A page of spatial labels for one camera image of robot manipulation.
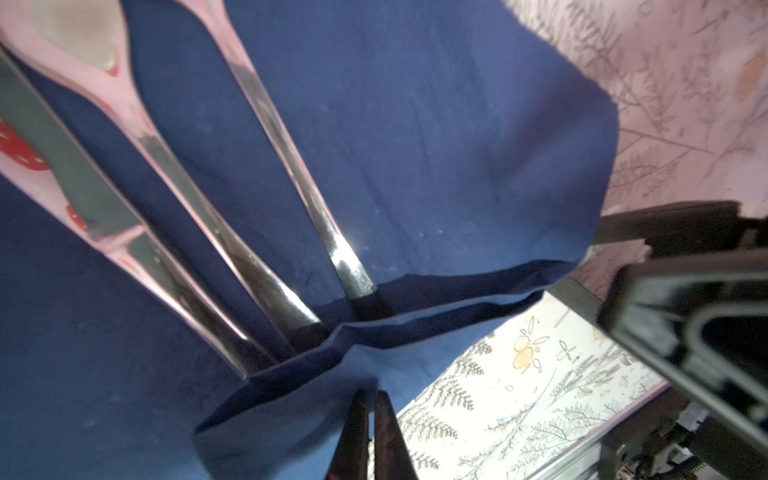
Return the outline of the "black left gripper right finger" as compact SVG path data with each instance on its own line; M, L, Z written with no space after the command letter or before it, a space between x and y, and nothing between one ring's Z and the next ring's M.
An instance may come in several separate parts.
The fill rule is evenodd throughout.
M417 480L392 402L381 390L376 394L374 422L374 478Z

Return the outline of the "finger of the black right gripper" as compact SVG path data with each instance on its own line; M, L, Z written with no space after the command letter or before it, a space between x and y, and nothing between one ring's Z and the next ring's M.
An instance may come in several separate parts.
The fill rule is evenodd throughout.
M767 222L734 200L684 201L604 216L599 245L640 240L604 298L566 278L557 300L767 451Z

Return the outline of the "dark blue paper napkin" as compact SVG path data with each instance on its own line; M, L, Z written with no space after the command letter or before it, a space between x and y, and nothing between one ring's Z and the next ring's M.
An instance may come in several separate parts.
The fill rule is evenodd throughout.
M241 383L184 321L1 185L5 479L320 479L360 389L405 407L592 243L608 94L499 1L230 1L233 26L392 316L360 322L220 49L186 8L127 1L161 134L324 321L293 354L182 204L89 100L18 67L208 293L280 364Z

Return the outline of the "silver metal spoon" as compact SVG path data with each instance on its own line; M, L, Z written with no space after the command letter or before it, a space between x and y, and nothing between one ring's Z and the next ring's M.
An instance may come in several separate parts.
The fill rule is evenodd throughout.
M180 0L179 3L202 22L221 51L302 200L357 318L371 321L393 316L391 306L342 234L235 31L225 3L220 0Z

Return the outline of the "silver metal fork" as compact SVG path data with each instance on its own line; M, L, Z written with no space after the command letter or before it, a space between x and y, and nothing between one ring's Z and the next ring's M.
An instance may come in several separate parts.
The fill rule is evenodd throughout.
M153 123L134 82L120 2L4 1L1 42L37 72L88 99L120 129L292 348L307 351L328 337L326 325L210 203Z

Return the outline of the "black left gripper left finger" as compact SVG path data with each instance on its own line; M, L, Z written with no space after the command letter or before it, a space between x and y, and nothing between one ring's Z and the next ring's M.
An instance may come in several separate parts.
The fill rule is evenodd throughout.
M351 403L347 420L326 480L365 480L368 470L369 393L358 391Z

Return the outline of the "silver metal knife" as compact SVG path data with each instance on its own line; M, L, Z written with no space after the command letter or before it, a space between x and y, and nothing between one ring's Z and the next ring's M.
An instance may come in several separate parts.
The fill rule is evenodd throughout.
M274 363L161 242L6 54L1 174L165 304L240 377Z

